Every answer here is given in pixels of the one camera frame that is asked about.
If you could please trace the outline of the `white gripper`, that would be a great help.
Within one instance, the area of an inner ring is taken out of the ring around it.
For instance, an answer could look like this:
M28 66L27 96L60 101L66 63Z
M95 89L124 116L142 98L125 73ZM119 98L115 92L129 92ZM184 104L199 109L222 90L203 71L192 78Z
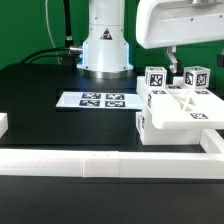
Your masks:
M140 0L136 16L136 40L145 49L166 48L173 74L178 45L224 39L224 0ZM224 68L224 50L217 54Z

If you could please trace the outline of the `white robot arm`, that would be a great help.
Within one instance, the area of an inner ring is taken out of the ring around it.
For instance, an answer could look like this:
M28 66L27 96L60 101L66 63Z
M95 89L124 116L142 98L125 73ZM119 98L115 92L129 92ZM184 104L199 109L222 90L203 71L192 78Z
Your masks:
M77 68L95 77L119 77L133 70L124 38L125 0L89 0L89 34ZM164 48L173 55L179 45L224 39L224 0L140 0L136 40L145 49Z

